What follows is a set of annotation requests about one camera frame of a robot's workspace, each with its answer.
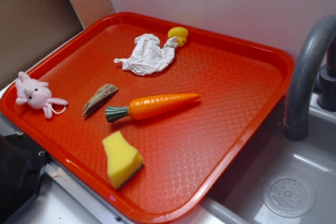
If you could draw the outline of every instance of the crumpled paper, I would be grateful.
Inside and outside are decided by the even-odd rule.
[[[115,59],[122,62],[123,70],[131,70],[140,76],[160,72],[173,62],[177,36],[170,38],[160,48],[160,40],[153,34],[143,34],[135,39],[135,48],[128,59]]]

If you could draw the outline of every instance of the plastic tray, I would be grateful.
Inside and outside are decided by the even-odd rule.
[[[172,221],[202,200],[284,95],[293,69],[283,51],[187,26],[187,43],[164,71],[137,76],[113,63],[128,58],[142,34],[155,34],[163,46],[175,26],[181,25],[133,13],[108,16],[34,67],[29,75],[49,82],[52,96],[69,102],[51,120],[42,110],[17,105],[14,85],[0,102],[2,113],[51,156],[140,223]],[[84,105],[107,83],[118,93],[83,118]],[[183,92],[201,97],[143,121],[127,117],[111,124],[105,118],[107,105]],[[144,158],[143,168],[120,190],[110,186],[101,143],[117,130]]]

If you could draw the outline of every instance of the piece of bark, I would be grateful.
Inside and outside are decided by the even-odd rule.
[[[102,86],[90,99],[90,101],[85,105],[83,116],[88,116],[89,114],[99,109],[117,91],[118,88],[112,84],[105,84],[104,86]]]

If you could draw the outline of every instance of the sink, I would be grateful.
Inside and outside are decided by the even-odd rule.
[[[223,222],[336,222],[336,115],[310,106],[309,136],[295,142],[284,110],[281,100],[209,192],[203,207],[234,216]]]

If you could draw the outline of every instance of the sponge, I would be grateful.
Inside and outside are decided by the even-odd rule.
[[[139,151],[117,131],[102,141],[107,155],[107,174],[114,189],[122,187],[143,165]]]

